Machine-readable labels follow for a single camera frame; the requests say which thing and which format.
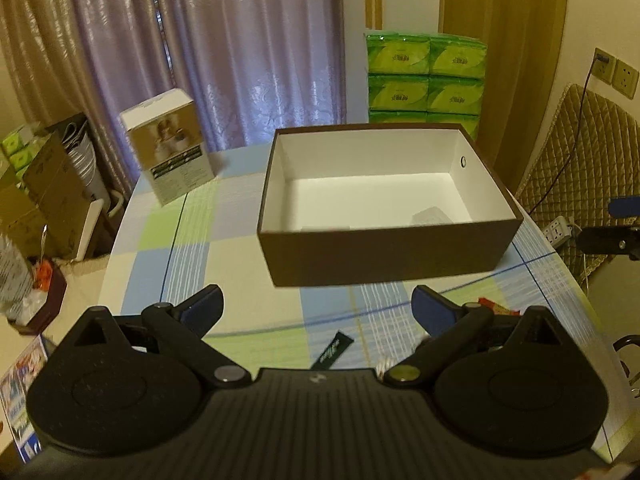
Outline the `checkered tablecloth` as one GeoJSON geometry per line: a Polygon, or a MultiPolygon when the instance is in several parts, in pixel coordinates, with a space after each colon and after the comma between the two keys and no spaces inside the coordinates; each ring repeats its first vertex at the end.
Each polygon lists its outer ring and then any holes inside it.
{"type": "MultiPolygon", "coordinates": [[[[311,366],[336,333],[352,338],[340,367],[378,367],[408,356],[423,335],[411,314],[411,283],[272,284],[256,235],[268,155],[268,145],[225,152],[219,178],[167,206],[140,180],[117,233],[101,304],[135,314],[216,284],[224,315],[209,341],[248,370],[311,366]]],[[[586,295],[533,222],[521,225],[495,270],[432,278],[428,286],[458,304],[486,298],[513,311],[549,308],[608,389],[598,452],[613,458],[626,448],[639,419],[620,360],[586,295]]]]}

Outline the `red snack packet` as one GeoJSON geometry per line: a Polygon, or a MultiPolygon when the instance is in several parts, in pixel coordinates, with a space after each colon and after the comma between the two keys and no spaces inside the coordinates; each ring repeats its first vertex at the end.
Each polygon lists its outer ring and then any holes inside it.
{"type": "Polygon", "coordinates": [[[520,316],[520,312],[518,310],[511,310],[507,307],[503,307],[501,304],[497,304],[495,301],[492,301],[485,297],[480,297],[477,302],[483,306],[488,307],[495,315],[512,315],[512,316],[520,316]]]}

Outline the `purple curtain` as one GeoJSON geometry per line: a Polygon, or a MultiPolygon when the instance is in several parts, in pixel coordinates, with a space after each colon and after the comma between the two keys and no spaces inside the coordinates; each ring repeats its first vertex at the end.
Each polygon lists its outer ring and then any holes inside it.
{"type": "Polygon", "coordinates": [[[72,0],[93,111],[184,90],[214,150],[345,118],[342,0],[72,0]]]}

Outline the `brown curtain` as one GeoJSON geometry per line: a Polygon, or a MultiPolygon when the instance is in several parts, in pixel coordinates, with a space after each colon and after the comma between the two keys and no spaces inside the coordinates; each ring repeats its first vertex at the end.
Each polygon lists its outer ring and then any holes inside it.
{"type": "Polygon", "coordinates": [[[440,0],[439,29],[487,47],[477,144],[515,191],[534,154],[558,66],[567,0],[440,0]]]}

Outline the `brown cardboard storage box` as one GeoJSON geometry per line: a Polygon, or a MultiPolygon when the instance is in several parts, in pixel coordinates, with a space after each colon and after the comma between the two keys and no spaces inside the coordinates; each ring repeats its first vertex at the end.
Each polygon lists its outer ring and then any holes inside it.
{"type": "Polygon", "coordinates": [[[337,286],[494,270],[523,221],[459,125],[280,129],[257,237],[273,284],[337,286]],[[440,208],[452,221],[413,226],[440,208]]]}

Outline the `white power strip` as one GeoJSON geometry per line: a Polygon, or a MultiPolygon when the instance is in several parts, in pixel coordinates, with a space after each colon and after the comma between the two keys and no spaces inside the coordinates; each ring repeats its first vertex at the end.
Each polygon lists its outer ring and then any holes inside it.
{"type": "Polygon", "coordinates": [[[573,227],[564,216],[559,216],[542,229],[542,234],[554,249],[559,249],[573,237],[573,227]]]}

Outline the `green tissue pack stack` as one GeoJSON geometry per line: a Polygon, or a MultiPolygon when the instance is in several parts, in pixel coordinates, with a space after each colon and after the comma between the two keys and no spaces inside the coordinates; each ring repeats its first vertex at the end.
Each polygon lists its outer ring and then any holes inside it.
{"type": "Polygon", "coordinates": [[[458,124],[477,138],[486,44],[456,35],[370,32],[366,46],[371,124],[458,124]]]}

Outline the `clear rectangular plastic case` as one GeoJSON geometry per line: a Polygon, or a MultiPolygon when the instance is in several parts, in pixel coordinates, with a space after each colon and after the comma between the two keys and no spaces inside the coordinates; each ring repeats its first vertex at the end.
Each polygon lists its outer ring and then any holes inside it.
{"type": "Polygon", "coordinates": [[[411,218],[413,226],[442,226],[451,223],[451,219],[438,207],[423,209],[411,218]]]}

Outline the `white product box with photo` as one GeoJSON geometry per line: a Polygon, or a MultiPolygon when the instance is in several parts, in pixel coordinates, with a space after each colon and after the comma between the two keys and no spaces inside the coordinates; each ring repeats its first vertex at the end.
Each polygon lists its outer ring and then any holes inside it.
{"type": "Polygon", "coordinates": [[[179,88],[119,114],[142,174],[165,206],[213,180],[194,101],[179,88]]]}

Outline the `quilted brown chair cushion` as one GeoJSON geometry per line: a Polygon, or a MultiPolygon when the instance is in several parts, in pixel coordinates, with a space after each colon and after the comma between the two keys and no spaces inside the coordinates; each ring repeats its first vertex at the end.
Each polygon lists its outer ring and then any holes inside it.
{"type": "Polygon", "coordinates": [[[572,226],[636,226],[614,219],[612,198],[639,194],[639,123],[579,84],[568,86],[516,198],[537,226],[564,216],[572,226]]]}

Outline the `wall power socket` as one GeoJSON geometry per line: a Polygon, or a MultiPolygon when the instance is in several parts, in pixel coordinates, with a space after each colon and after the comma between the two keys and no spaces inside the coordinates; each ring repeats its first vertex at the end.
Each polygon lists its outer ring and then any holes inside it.
{"type": "Polygon", "coordinates": [[[612,54],[595,48],[590,74],[609,84],[627,99],[634,99],[638,88],[639,71],[612,54]]]}

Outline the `brown cardboard boxes pile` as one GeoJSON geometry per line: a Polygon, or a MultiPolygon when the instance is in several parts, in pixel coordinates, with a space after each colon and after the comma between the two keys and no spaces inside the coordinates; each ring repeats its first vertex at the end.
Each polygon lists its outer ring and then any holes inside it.
{"type": "Polygon", "coordinates": [[[58,134],[31,124],[1,141],[1,233],[24,257],[76,258],[91,204],[58,134]]]}

